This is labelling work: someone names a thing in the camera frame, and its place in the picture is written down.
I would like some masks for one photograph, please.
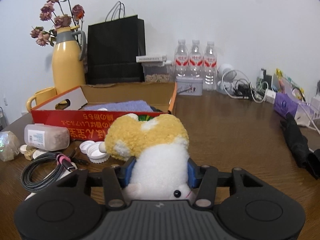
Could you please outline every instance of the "red and white label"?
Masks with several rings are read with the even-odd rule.
[[[188,65],[188,56],[176,56],[175,61],[178,66],[186,66]]]
[[[215,67],[217,65],[217,59],[215,57],[205,57],[204,66]]]
[[[189,58],[190,66],[202,66],[203,58],[201,55],[191,55]]]

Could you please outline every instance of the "plush toy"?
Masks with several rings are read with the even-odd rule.
[[[161,114],[139,121],[135,114],[117,118],[100,151],[117,159],[137,158],[130,183],[123,190],[127,200],[189,199],[194,193],[188,181],[188,133],[178,118]]]

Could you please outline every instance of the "wood grain surface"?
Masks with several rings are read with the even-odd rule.
[[[306,223],[298,239],[319,239],[320,182],[297,167],[280,129],[281,117],[271,104],[231,99],[207,91],[201,97],[178,96],[176,104],[175,115],[189,133],[190,156],[198,165],[209,164],[220,171],[242,167],[281,190],[305,209]],[[320,148],[320,137],[315,131],[303,128],[302,132],[309,139],[310,148]],[[65,153],[71,153],[79,144],[72,142]],[[88,160],[79,151],[77,157]],[[22,155],[10,162],[0,161],[0,239],[20,239],[13,214],[29,194],[20,184],[20,174],[28,162]],[[122,163],[110,158],[102,164],[90,163],[87,168],[94,172]],[[50,163],[37,168],[35,179],[45,177],[53,168],[54,164]],[[219,188],[216,203],[228,196],[227,188]],[[93,188],[92,197],[104,203],[101,188]]]

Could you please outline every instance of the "red cardboard box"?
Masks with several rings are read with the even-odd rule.
[[[117,83],[83,85],[59,94],[31,109],[33,121],[67,127],[72,139],[103,141],[113,121],[129,112],[86,111],[85,105],[144,100],[163,112],[134,112],[156,117],[174,114],[177,88],[175,83]]]

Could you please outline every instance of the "white wall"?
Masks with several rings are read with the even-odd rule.
[[[104,20],[118,0],[71,0],[85,9],[85,27]],[[147,53],[173,57],[178,38],[203,47],[215,40],[218,63],[231,63],[254,81],[258,70],[288,73],[307,92],[320,78],[319,0],[121,0],[127,14],[145,20]],[[29,36],[46,0],[0,1],[0,106],[9,122],[25,111],[25,101],[53,85],[52,47]],[[8,106],[4,106],[3,97]]]

